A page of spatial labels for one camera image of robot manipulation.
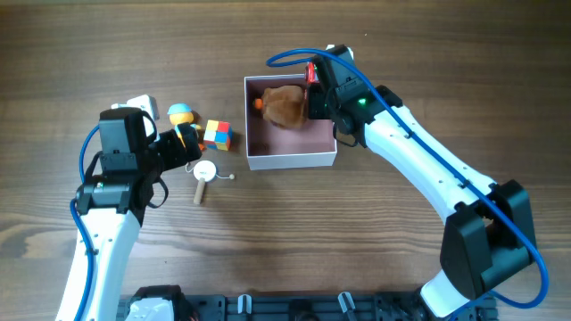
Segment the red toy truck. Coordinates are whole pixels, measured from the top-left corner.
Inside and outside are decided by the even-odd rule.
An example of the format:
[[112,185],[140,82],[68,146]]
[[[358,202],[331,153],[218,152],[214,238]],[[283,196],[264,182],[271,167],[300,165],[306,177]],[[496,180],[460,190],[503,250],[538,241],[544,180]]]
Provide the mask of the red toy truck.
[[317,68],[313,62],[308,62],[305,68],[305,80],[308,85],[318,84]]

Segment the yellow duck toy blue hat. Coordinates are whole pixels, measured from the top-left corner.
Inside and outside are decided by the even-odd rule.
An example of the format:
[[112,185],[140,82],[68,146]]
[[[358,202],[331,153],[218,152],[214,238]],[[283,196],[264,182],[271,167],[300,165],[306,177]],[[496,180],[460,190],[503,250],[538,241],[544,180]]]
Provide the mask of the yellow duck toy blue hat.
[[192,128],[194,128],[197,132],[197,141],[198,145],[202,152],[206,150],[205,145],[203,144],[203,127],[197,123],[199,119],[199,115],[191,109],[191,107],[186,103],[175,103],[170,106],[168,110],[168,116],[170,123],[175,128],[178,138],[181,140],[182,144],[184,143],[182,134],[178,129],[178,125],[182,123],[189,123]]

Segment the colourful puzzle cube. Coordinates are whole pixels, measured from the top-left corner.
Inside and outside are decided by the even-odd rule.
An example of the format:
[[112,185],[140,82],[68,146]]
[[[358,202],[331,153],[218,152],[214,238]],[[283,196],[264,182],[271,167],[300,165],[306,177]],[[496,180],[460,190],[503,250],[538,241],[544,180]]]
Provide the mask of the colourful puzzle cube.
[[229,122],[209,119],[203,134],[203,143],[208,149],[229,151],[233,132]]

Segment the brown plush toy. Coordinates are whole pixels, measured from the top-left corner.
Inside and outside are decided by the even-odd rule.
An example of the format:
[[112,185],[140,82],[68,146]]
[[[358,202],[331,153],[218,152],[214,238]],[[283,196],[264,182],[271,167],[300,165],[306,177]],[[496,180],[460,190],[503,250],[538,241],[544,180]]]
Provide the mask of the brown plush toy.
[[261,98],[253,100],[254,109],[276,127],[299,129],[308,120],[306,92],[300,86],[266,88]]

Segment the white cardboard box pink inside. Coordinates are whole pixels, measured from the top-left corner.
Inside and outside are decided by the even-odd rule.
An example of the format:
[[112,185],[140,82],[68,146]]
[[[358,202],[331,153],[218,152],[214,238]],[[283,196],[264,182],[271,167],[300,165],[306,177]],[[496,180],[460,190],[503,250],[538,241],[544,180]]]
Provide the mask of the white cardboard box pink inside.
[[337,142],[330,120],[309,120],[300,129],[267,122],[253,107],[267,88],[306,86],[303,74],[244,78],[244,146],[251,170],[325,167],[334,164]]

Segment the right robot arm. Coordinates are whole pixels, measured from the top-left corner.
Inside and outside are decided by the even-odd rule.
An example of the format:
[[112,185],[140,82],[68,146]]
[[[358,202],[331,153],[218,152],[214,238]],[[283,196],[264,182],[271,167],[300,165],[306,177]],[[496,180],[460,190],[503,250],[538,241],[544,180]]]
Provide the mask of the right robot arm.
[[332,120],[336,133],[394,165],[444,224],[441,270],[420,289],[429,312],[452,319],[486,297],[519,309],[539,305],[550,279],[523,186],[498,184],[447,150],[397,95],[357,69],[348,47],[306,53],[324,98],[310,104],[310,115]]

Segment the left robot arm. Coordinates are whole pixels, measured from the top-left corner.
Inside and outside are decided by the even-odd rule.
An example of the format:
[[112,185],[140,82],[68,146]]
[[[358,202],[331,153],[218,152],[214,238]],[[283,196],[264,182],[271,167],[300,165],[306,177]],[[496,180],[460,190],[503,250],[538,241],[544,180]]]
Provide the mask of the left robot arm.
[[113,320],[128,257],[138,238],[154,185],[163,172],[201,158],[196,129],[187,121],[159,132],[144,110],[102,111],[91,130],[101,150],[81,164],[81,184],[70,201],[78,229],[59,320]]

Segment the white wooden rattle drum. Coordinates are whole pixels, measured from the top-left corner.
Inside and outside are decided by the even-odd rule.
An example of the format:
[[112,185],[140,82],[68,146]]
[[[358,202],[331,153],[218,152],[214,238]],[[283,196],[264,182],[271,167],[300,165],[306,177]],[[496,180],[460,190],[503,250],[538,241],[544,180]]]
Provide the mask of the white wooden rattle drum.
[[228,180],[234,180],[236,178],[234,174],[230,174],[227,177],[220,176],[216,165],[210,160],[200,160],[196,162],[192,168],[190,168],[190,164],[187,163],[185,171],[188,174],[193,174],[194,178],[197,180],[197,187],[193,199],[195,205],[200,205],[202,203],[203,193],[207,183],[211,182],[215,178]]

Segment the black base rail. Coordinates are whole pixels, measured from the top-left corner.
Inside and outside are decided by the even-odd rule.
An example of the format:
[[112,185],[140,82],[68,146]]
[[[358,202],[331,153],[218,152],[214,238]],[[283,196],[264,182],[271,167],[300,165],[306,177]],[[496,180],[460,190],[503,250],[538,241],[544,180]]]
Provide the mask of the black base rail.
[[354,295],[185,295],[178,285],[143,287],[120,300],[118,320],[436,320],[419,292]]

